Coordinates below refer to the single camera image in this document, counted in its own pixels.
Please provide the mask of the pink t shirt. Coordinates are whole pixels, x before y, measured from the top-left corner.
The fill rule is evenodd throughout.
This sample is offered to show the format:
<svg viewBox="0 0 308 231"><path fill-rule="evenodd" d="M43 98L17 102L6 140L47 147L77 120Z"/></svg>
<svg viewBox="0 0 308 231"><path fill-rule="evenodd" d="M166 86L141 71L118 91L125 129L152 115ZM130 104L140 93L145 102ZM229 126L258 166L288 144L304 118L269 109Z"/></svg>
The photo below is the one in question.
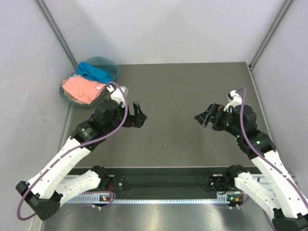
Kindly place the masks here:
<svg viewBox="0 0 308 231"><path fill-rule="evenodd" d="M64 95L78 104L91 104L100 96L106 84L88 80L81 75L70 77L62 83Z"/></svg>

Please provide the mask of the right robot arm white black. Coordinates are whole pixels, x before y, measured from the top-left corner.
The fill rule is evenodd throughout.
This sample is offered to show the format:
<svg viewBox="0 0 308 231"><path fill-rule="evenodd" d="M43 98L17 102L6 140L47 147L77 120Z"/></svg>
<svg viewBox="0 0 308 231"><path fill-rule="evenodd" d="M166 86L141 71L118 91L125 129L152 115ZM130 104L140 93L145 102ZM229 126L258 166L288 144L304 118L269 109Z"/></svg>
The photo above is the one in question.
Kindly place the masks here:
<svg viewBox="0 0 308 231"><path fill-rule="evenodd" d="M214 131L233 135L271 187L268 190L261 185L243 166L232 165L222 177L211 180L212 190L244 192L263 209L277 231L308 229L308 200L283 166L270 137L257 128L257 116L250 106L238 105L225 111L223 105L212 103L194 118L204 128L212 123Z"/></svg>

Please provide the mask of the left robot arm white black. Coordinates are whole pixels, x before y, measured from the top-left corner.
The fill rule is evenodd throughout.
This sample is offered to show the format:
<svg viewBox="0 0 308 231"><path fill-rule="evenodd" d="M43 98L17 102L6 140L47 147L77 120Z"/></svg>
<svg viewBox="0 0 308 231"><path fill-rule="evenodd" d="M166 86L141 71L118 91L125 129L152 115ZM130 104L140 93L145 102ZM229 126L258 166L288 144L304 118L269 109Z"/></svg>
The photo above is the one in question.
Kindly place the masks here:
<svg viewBox="0 0 308 231"><path fill-rule="evenodd" d="M85 192L110 191L111 180L104 167L94 166L68 181L63 179L100 143L120 128L141 128L147 116L138 102L130 114L124 101L103 100L90 119L80 123L64 146L36 176L20 181L16 190L42 221L51 218L70 199Z"/></svg>

